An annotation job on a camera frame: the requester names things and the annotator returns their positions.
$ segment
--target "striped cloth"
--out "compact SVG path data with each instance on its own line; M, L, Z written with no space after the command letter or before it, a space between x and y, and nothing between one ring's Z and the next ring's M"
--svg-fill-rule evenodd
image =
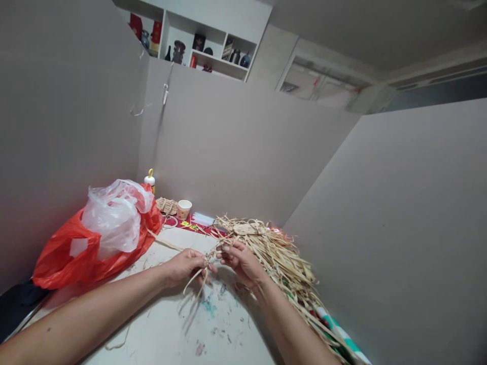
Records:
M366 364L372 365L370 360L364 355L364 353L357 347L355 342L352 341L348 333L338 325L334 318L332 318L323 307L315 307L316 314L322 321L328 322L330 325L330 331L338 337L342 337L346 345L355 353L355 356L364 361Z

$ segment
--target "ceiling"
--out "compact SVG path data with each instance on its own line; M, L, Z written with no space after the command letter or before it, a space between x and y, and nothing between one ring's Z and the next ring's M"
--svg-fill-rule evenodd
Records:
M487 38L487 4L453 0L261 0L269 23L390 72ZM482 3L460 0L459 3Z

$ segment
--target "white plastic bag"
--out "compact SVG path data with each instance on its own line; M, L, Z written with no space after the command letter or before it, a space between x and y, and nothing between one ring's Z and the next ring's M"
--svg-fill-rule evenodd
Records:
M99 260L120 251L135 250L141 228L140 213L151 209L153 199L151 192L132 180L119 179L106 188L88 189L88 203L81 223L91 232L101 234ZM87 247L87 238L75 238L69 254L76 257Z

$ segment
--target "table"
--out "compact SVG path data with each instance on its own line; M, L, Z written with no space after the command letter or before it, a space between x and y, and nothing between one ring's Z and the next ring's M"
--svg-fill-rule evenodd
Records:
M203 253L208 252L216 242L213 237L180 228L164 229L159 237L179 247L190 247ZM177 253L154 242L135 264L114 280L168 261ZM255 301L249 293L235 289L236 276L229 268L220 263L215 266L219 272L211 275L212 285L205 286L201 301L194 303L191 290L187 290L184 297L182 287L164 293L81 363L283 363ZM58 290L29 324L85 291L79 285ZM108 347L122 344L125 336L127 339L122 347L112 350L105 348L105 344Z

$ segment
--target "plastic bag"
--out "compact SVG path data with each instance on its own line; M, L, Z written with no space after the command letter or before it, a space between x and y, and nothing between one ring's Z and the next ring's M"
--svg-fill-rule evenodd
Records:
M116 253L132 252L137 247L141 215L151 208L154 196L132 180L116 180L106 188L90 188L81 223L101 234L97 258L104 260ZM70 255L86 250L88 240L75 238Z
M149 184L142 185L150 192ZM147 207L142 194L135 194L138 207ZM34 284L45 289L59 289L74 283L91 285L97 281L119 274L137 261L154 242L154 237L147 229L159 233L162 227L162 215L157 209L154 196L151 196L150 210L140 213L138 243L132 252L119 252L116 255L98 260L101 235L83 226L82 217L85 208L78 211L49 239L34 269ZM86 239L87 247L76 257L70 255L73 239Z

